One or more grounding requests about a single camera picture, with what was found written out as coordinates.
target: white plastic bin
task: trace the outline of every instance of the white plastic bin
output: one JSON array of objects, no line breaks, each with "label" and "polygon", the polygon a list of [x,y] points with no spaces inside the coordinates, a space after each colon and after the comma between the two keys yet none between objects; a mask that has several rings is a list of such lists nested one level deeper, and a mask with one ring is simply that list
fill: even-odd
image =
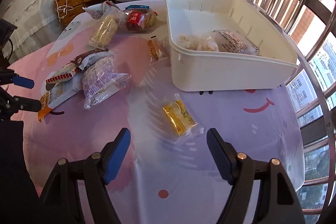
[{"label": "white plastic bin", "polygon": [[[166,0],[174,85],[184,91],[271,89],[297,68],[297,55],[279,31],[244,0]],[[233,29],[260,48],[262,57],[201,52],[176,44],[181,34]]]}]

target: screw head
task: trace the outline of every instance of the screw head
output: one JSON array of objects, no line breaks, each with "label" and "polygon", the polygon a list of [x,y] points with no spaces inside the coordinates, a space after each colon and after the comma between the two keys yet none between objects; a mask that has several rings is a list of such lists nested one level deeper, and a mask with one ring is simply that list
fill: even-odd
[{"label": "screw head", "polygon": [[272,159],[271,162],[274,164],[274,165],[280,165],[280,161],[276,158]]},{"label": "screw head", "polygon": [[100,153],[99,152],[95,152],[91,155],[91,158],[93,158],[94,160],[100,159]]},{"label": "screw head", "polygon": [[62,159],[59,159],[57,163],[58,163],[58,165],[64,165],[64,164],[67,163],[67,160],[62,158]]},{"label": "screw head", "polygon": [[245,153],[243,153],[243,152],[239,152],[239,153],[237,154],[237,157],[238,157],[239,159],[241,159],[241,160],[244,160],[244,159],[247,158],[247,155],[246,155]]}]

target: cartoon smile print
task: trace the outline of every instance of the cartoon smile print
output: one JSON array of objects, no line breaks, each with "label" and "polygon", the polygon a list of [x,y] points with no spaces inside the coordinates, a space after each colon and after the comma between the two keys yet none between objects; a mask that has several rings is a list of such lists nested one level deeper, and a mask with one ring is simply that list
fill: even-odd
[{"label": "cartoon smile print", "polygon": [[[256,90],[245,90],[245,91],[252,94],[252,93],[255,93]],[[246,112],[249,112],[249,113],[258,113],[258,112],[264,111],[270,105],[274,105],[274,103],[266,97],[266,103],[262,107],[259,107],[259,108],[244,108],[243,110],[246,111]]]}]

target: black cable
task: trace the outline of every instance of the black cable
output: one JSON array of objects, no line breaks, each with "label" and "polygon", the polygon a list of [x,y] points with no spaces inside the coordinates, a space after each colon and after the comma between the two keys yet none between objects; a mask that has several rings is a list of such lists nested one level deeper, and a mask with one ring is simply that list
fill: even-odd
[{"label": "black cable", "polygon": [[12,53],[13,53],[13,42],[12,42],[12,40],[11,39],[9,39],[9,42],[10,42],[10,44],[12,45],[12,49],[11,49],[11,51],[10,51],[10,55],[9,55],[9,57],[8,57],[8,62],[9,62],[9,60],[10,60],[10,58],[12,57]]}]

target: clear plastic wrapper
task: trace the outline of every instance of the clear plastic wrapper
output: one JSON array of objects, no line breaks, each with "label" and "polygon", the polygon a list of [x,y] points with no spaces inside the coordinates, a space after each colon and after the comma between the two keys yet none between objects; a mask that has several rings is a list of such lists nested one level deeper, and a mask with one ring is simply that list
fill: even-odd
[{"label": "clear plastic wrapper", "polygon": [[37,114],[38,120],[41,122],[45,115],[82,89],[82,73],[78,73],[69,81],[56,84],[41,97],[42,108]]},{"label": "clear plastic wrapper", "polygon": [[144,32],[156,22],[157,13],[149,6],[130,5],[124,10],[125,25],[128,31]]},{"label": "clear plastic wrapper", "polygon": [[96,23],[89,44],[95,48],[105,49],[116,34],[122,18],[121,11],[113,7],[108,9]]},{"label": "clear plastic wrapper", "polygon": [[87,12],[92,18],[99,20],[103,14],[111,7],[120,10],[112,1],[107,0],[103,3],[91,5],[89,7],[83,7],[83,10]]},{"label": "clear plastic wrapper", "polygon": [[211,33],[204,35],[180,35],[177,45],[192,51],[219,52]]},{"label": "clear plastic wrapper", "polygon": [[164,103],[162,110],[177,136],[176,143],[183,143],[187,139],[203,134],[204,128],[192,118],[178,93],[172,100]]},{"label": "clear plastic wrapper", "polygon": [[114,55],[98,60],[83,73],[84,108],[101,103],[131,83],[131,75],[117,73]]},{"label": "clear plastic wrapper", "polygon": [[216,30],[212,32],[211,37],[217,43],[220,52],[261,56],[259,47],[238,31]]},{"label": "clear plastic wrapper", "polygon": [[113,52],[109,50],[101,50],[99,48],[94,49],[92,51],[84,52],[77,57],[75,57],[71,62],[75,64],[78,68],[81,70],[84,70],[85,68],[93,65],[98,60],[107,57],[109,55],[112,55]]},{"label": "clear plastic wrapper", "polygon": [[156,36],[153,36],[151,37],[151,40],[148,40],[148,46],[151,51],[151,64],[167,59],[167,55],[162,47],[162,42],[160,43]]},{"label": "clear plastic wrapper", "polygon": [[66,64],[63,68],[57,71],[52,77],[46,79],[47,84],[61,83],[71,80],[81,70],[73,63]]}]

